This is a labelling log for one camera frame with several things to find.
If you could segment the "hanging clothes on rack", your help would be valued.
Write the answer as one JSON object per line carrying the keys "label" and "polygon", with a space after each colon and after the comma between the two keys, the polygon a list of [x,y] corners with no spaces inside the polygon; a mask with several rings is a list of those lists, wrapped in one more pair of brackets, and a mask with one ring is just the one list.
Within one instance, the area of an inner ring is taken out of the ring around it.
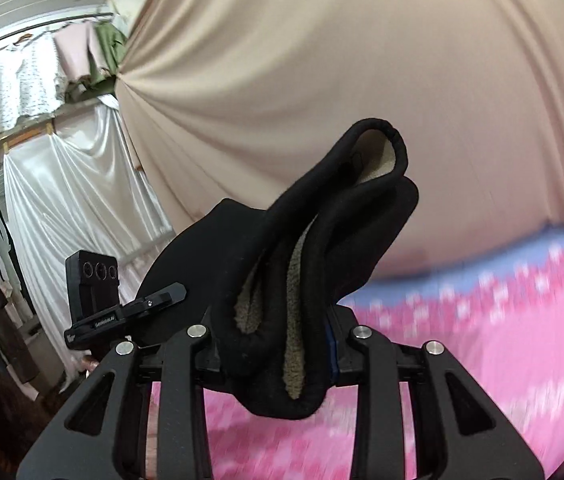
{"label": "hanging clothes on rack", "polygon": [[126,37],[110,21],[25,34],[0,49],[0,134],[114,92]]}

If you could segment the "white satin drape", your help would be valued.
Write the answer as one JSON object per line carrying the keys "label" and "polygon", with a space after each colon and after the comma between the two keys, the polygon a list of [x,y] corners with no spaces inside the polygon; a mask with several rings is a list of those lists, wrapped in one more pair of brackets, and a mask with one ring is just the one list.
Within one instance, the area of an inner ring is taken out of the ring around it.
{"label": "white satin drape", "polygon": [[78,250],[113,256],[119,294],[132,300],[175,236],[146,177],[136,170],[121,117],[104,104],[60,118],[4,157],[8,228],[24,282],[68,379],[81,353],[64,340],[71,324],[65,261]]}

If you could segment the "beige draped curtain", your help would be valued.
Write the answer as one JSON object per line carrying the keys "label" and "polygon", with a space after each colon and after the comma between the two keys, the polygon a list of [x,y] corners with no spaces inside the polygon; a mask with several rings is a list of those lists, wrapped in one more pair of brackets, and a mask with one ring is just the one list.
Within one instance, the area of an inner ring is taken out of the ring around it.
{"label": "beige draped curtain", "polygon": [[116,94],[177,230],[269,206],[368,117],[419,188],[378,275],[564,226],[564,0],[147,0]]}

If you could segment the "black pants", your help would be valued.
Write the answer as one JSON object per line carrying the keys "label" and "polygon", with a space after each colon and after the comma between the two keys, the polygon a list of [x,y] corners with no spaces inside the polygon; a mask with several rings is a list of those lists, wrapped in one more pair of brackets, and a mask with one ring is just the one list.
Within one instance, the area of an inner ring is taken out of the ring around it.
{"label": "black pants", "polygon": [[181,304],[140,323],[158,344],[209,318],[222,375],[258,416],[302,419],[333,381],[326,312],[370,278],[419,201],[400,133],[353,124],[267,209],[226,198],[165,248],[140,294],[173,283]]}

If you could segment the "pink floral bed sheet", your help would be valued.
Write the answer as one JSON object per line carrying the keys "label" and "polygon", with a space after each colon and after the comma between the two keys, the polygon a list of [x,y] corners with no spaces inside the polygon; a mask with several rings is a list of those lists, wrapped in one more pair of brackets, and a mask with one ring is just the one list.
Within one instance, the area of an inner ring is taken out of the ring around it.
{"label": "pink floral bed sheet", "polygon": [[[375,281],[346,299],[359,320],[401,344],[441,341],[524,437],[547,474],[564,462],[564,230],[498,254],[405,280]],[[300,422],[249,414],[207,392],[218,479],[345,479],[355,388],[331,390]]]}

